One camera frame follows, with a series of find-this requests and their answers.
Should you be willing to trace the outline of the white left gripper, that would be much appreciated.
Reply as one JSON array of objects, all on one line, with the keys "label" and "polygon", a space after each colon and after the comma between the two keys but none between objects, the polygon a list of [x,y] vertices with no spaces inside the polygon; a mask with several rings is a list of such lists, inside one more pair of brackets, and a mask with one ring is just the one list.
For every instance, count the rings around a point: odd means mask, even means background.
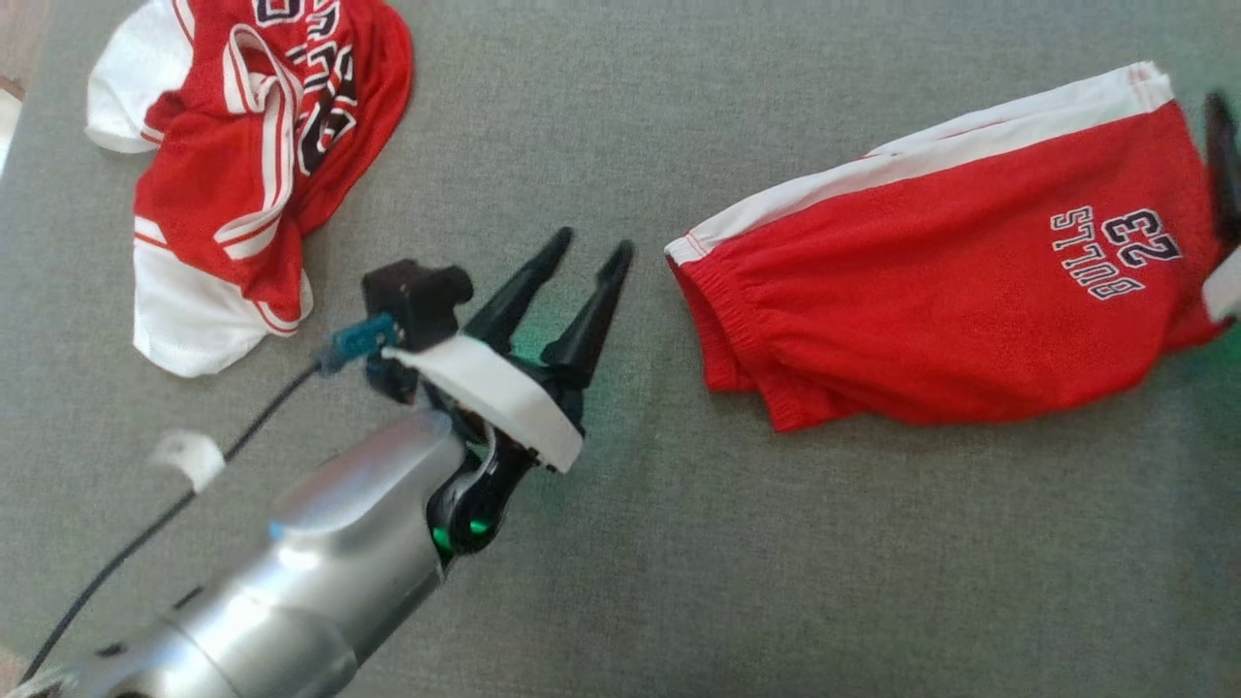
[{"label": "white left gripper", "polygon": [[[448,337],[423,351],[382,349],[382,358],[417,371],[493,428],[535,452],[539,463],[558,474],[573,467],[585,437],[553,397],[503,355],[513,350],[513,337],[532,298],[553,278],[572,238],[572,227],[558,229],[470,318],[464,325],[467,335]],[[617,243],[594,274],[589,299],[542,349],[541,361],[571,390],[592,384],[634,253],[629,238]]]}]

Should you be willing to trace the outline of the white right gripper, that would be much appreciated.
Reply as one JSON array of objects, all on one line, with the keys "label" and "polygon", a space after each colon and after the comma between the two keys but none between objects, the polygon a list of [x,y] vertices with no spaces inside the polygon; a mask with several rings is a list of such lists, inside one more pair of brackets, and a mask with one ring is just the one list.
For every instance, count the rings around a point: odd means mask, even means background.
[{"label": "white right gripper", "polygon": [[1204,99],[1206,168],[1216,238],[1232,250],[1203,284],[1203,301],[1212,323],[1241,320],[1241,122],[1226,93]]}]

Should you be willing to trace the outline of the red white basketball shorts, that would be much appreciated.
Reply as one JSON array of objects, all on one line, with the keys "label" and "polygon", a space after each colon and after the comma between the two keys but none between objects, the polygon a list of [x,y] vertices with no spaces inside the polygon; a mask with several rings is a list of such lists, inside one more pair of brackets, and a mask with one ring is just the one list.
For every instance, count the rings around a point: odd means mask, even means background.
[{"label": "red white basketball shorts", "polygon": [[1207,171],[1152,62],[793,178],[664,253],[709,390],[759,394],[777,431],[1076,409],[1229,327]]}]

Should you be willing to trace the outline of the red white basketball jersey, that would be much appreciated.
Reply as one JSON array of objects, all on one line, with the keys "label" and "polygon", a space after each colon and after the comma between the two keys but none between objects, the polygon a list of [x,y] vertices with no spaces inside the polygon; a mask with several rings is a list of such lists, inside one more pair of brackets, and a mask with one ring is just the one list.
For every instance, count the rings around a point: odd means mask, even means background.
[{"label": "red white basketball jersey", "polygon": [[413,84],[388,0],[143,0],[115,27],[84,133],[151,154],[132,227],[146,361],[212,375],[299,329],[305,238],[398,130]]}]

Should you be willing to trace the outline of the large grey sofa seat cushion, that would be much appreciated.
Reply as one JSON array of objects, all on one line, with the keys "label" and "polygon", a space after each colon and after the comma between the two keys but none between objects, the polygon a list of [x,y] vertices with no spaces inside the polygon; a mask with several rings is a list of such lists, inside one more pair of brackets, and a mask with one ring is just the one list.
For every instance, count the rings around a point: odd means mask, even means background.
[{"label": "large grey sofa seat cushion", "polygon": [[1241,698],[1241,332],[1026,424],[774,433],[704,386],[663,257],[752,193],[1136,61],[1200,130],[1212,88],[1241,111],[1241,0],[393,0],[413,98],[307,242],[314,312],[204,380],[130,344],[146,159],[83,130],[139,4],[53,0],[0,178],[0,650],[31,657],[182,494],[161,433],[235,441],[361,274],[460,265],[484,301],[571,226],[527,355],[637,247],[585,455],[524,479],[347,698]]}]

